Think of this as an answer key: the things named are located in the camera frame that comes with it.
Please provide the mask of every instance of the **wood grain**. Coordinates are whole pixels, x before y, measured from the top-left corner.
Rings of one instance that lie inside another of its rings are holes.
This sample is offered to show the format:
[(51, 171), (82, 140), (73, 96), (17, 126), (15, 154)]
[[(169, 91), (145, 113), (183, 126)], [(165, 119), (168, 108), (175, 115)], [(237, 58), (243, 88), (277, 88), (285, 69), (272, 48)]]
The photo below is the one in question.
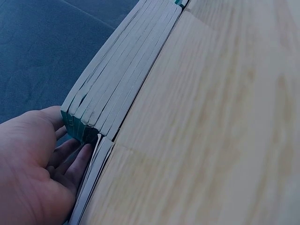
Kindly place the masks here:
[(299, 8), (190, 0), (81, 224), (299, 224)]

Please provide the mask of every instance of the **gray fabric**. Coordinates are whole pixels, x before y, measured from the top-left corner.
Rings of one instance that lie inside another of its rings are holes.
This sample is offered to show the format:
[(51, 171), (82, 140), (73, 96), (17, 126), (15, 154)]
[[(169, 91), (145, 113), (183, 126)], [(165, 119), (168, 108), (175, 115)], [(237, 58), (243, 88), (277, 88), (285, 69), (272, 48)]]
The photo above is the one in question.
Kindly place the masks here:
[(0, 123), (61, 105), (112, 32), (62, 0), (0, 0)]

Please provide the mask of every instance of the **wooden table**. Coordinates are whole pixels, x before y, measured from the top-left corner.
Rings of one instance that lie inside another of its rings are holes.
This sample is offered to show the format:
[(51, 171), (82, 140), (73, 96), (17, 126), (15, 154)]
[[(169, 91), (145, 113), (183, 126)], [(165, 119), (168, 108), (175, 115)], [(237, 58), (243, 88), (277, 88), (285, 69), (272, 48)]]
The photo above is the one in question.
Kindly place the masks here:
[(81, 224), (299, 224), (299, 9), (190, 0)]

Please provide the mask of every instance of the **book stack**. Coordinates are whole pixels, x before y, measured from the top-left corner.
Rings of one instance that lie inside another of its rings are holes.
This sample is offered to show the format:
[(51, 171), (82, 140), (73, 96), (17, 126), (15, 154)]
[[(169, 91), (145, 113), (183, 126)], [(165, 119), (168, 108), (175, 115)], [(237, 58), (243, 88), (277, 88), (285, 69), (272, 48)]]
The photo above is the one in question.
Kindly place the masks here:
[(169, 0), (140, 0), (61, 106), (68, 134), (82, 143), (97, 142), (69, 224), (80, 222), (112, 140), (181, 12)]

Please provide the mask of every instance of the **floor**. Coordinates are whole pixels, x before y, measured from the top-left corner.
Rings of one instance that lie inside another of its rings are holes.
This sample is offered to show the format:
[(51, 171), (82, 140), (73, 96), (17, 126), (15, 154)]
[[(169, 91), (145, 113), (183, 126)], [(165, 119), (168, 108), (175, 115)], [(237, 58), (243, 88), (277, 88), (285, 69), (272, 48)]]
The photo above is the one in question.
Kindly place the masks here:
[(0, 0), (0, 123), (61, 105), (137, 0)]

